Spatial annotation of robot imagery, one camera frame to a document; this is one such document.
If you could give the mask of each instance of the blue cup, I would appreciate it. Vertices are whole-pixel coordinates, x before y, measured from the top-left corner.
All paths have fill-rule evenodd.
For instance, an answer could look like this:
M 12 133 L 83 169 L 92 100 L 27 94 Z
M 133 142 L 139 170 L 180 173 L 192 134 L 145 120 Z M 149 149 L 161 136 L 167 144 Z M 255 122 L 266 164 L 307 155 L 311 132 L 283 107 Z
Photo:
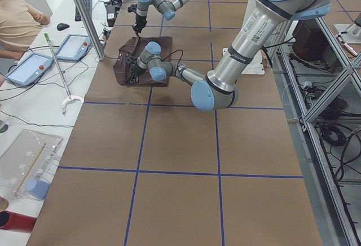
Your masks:
M 25 184 L 25 189 L 35 198 L 44 200 L 50 184 L 40 180 L 32 179 Z

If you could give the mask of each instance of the wooden stick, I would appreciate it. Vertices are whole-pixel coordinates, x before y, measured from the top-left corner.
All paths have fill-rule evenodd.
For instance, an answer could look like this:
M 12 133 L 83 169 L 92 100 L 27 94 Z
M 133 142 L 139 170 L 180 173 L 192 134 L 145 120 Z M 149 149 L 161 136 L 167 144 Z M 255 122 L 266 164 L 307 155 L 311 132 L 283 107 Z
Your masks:
M 36 154 L 33 162 L 31 163 L 29 169 L 27 170 L 26 174 L 24 175 L 23 179 L 21 180 L 20 184 L 18 185 L 18 187 L 15 190 L 15 193 L 17 193 L 18 190 L 20 190 L 21 186 L 23 185 L 25 179 L 27 178 L 27 176 L 29 175 L 30 171 L 33 169 L 35 162 L 38 160 L 38 158 L 40 157 L 40 154 L 43 152 L 44 148 L 46 147 L 46 143 L 43 143 L 42 147 L 40 148 L 39 152 Z

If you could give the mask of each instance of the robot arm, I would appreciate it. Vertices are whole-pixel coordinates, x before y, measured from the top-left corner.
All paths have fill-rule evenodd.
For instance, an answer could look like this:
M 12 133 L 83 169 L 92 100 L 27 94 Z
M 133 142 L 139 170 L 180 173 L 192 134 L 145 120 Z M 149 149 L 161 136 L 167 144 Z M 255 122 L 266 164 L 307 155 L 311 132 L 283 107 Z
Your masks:
M 150 5 L 158 10 L 166 20 L 171 20 L 175 16 L 176 10 L 180 9 L 184 4 L 190 0 L 138 0 L 136 5 L 131 5 L 128 12 L 135 12 L 135 24 L 133 29 L 136 34 L 141 33 L 143 28 L 147 25 L 147 14 Z
M 331 0 L 256 0 L 256 8 L 242 30 L 229 46 L 215 70 L 205 76 L 184 64 L 165 63 L 160 60 L 160 46 L 151 42 L 137 62 L 135 71 L 146 70 L 156 81 L 174 76 L 192 86 L 191 98 L 202 111 L 228 108 L 238 99 L 236 81 L 244 68 L 283 21 L 305 20 L 325 15 Z

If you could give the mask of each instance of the dark brown cloth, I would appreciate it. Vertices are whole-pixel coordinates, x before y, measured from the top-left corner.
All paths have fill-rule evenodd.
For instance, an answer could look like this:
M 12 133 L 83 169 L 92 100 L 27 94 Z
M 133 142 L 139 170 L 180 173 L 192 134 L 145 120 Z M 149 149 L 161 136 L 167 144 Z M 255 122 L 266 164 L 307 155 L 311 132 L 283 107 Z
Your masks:
M 165 62 L 169 62 L 171 57 L 171 42 L 172 38 L 169 36 L 162 36 L 162 37 L 132 37 L 129 39 L 123 46 L 119 48 L 119 56 L 118 59 L 113 66 L 114 74 L 117 79 L 117 82 L 120 85 L 126 85 L 126 86 L 155 86 L 155 87 L 167 87 L 169 83 L 169 77 L 162 81 L 154 81 L 149 74 L 149 70 L 142 74 L 139 77 L 139 83 L 132 83 L 132 84 L 126 84 L 126 78 L 129 75 L 128 72 L 126 72 L 125 68 L 125 59 L 128 56 L 132 57 L 139 57 L 139 55 L 142 53 L 144 48 L 149 42 L 156 42 L 158 43 L 161 48 L 161 59 Z

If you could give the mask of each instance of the cloth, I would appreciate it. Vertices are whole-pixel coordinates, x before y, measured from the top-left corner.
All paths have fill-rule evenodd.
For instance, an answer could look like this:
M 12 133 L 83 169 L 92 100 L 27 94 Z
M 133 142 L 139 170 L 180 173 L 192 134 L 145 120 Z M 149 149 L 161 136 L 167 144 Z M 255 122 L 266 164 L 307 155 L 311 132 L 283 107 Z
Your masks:
M 8 51 L 27 50 L 42 29 L 34 20 L 41 14 L 24 0 L 1 0 L 0 45 Z
M 169 36 L 162 37 L 132 37 L 129 39 L 123 46 L 119 48 L 119 56 L 118 59 L 113 66 L 114 74 L 117 79 L 117 82 L 120 85 L 127 85 L 126 79 L 128 77 L 128 70 L 125 68 L 125 59 L 128 56 L 139 57 L 146 45 L 149 42 L 158 43 L 161 48 L 161 59 L 165 62 L 170 62 L 170 54 L 171 54 L 171 42 L 172 38 Z M 149 70 L 140 75 L 139 83 L 133 83 L 127 86 L 155 86 L 155 87 L 167 87 L 169 83 L 169 77 L 162 81 L 154 81 L 149 74 Z

